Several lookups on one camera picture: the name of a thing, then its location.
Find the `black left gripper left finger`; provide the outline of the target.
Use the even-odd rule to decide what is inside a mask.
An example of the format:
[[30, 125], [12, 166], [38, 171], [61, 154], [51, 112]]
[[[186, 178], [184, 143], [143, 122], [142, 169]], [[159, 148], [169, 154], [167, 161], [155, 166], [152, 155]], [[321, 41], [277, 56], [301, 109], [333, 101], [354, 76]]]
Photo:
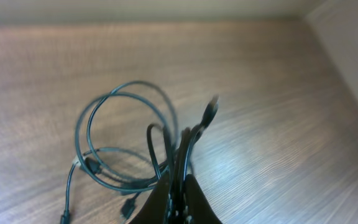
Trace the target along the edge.
[[139, 213], [129, 224], [163, 224], [167, 218], [167, 208], [170, 201], [170, 178], [165, 173], [149, 195]]

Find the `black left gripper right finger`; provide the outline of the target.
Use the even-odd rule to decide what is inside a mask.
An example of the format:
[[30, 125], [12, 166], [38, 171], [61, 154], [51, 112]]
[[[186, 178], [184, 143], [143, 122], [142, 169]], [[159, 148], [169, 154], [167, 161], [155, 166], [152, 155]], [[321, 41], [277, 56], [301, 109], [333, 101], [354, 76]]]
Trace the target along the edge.
[[193, 174], [185, 179], [185, 223], [222, 224], [208, 203]]

